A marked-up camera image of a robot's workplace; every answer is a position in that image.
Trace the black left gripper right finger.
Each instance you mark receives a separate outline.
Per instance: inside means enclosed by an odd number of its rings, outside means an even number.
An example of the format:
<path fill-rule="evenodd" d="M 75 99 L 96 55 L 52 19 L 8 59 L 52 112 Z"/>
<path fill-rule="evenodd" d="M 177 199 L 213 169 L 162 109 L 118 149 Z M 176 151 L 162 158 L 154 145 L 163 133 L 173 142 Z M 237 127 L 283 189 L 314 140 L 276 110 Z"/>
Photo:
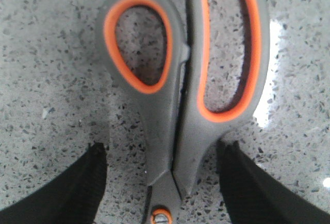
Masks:
<path fill-rule="evenodd" d="M 272 178 L 238 142 L 217 144 L 220 191 L 232 223 L 329 223 L 329 213 Z"/>

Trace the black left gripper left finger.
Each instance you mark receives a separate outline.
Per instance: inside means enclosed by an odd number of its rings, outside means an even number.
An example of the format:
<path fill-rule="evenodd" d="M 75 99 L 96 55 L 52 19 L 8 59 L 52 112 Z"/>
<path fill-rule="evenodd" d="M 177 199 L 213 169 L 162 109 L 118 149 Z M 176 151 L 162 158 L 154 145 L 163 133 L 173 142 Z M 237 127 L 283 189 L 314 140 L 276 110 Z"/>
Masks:
<path fill-rule="evenodd" d="M 95 143 L 47 185 L 1 210 L 1 223 L 93 223 L 106 177 L 106 151 Z"/>

